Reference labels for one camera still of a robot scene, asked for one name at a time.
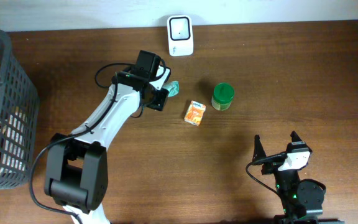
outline white wall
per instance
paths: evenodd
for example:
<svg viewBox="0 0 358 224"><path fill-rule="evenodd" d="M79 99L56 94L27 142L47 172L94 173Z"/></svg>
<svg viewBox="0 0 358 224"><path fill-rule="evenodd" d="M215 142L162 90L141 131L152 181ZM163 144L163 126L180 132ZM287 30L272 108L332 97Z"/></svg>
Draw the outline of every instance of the white wall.
<svg viewBox="0 0 358 224"><path fill-rule="evenodd" d="M358 0L0 0L0 29L56 30L358 19Z"/></svg>

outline orange box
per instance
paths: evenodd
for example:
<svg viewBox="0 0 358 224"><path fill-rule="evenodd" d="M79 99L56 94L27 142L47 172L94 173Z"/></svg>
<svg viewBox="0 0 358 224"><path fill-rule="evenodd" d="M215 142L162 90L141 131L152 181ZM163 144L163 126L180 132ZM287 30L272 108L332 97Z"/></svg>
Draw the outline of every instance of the orange box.
<svg viewBox="0 0 358 224"><path fill-rule="evenodd" d="M205 112L205 105L191 101L189 108L187 109L185 121L199 126Z"/></svg>

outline gray plastic basket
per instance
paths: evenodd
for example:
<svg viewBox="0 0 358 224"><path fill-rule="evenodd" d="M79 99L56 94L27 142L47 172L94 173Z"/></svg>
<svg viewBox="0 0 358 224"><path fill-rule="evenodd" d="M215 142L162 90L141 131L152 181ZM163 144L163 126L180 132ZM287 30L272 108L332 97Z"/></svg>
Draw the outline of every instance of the gray plastic basket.
<svg viewBox="0 0 358 224"><path fill-rule="evenodd" d="M28 181L32 165L39 98L0 30L0 189Z"/></svg>

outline wooden table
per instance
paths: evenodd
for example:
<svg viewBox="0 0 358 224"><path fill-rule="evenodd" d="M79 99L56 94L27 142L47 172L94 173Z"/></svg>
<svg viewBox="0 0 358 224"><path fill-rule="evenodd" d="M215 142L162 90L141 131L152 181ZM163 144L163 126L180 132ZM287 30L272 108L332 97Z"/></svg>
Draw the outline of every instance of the wooden table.
<svg viewBox="0 0 358 224"><path fill-rule="evenodd" d="M279 198L245 173L254 135L267 154L284 151L295 130L314 150L302 179L325 183L321 218L358 223L358 21L194 27L195 51L171 57L164 27L10 33L14 55L40 96L35 153L69 133L106 91L93 81L99 67L135 62L140 49L172 68L180 93L163 112L128 119L108 151L103 200L113 222L208 223L272 218ZM107 83L110 69L101 75ZM211 106L216 84L236 95L227 111ZM189 101L207 105L201 126L183 121ZM251 172L269 185L273 176ZM36 172L40 201L45 160ZM27 185L0 191L0 223L71 223L36 207Z"/></svg>

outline teal object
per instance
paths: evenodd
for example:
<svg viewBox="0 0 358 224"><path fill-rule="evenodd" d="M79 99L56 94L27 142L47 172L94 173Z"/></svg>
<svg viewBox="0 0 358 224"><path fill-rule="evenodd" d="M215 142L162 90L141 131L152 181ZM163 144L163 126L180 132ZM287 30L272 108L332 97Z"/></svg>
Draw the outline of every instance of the teal object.
<svg viewBox="0 0 358 224"><path fill-rule="evenodd" d="M169 91L168 97L173 97L179 93L179 82L172 81L170 83L166 83L162 86L162 88Z"/></svg>

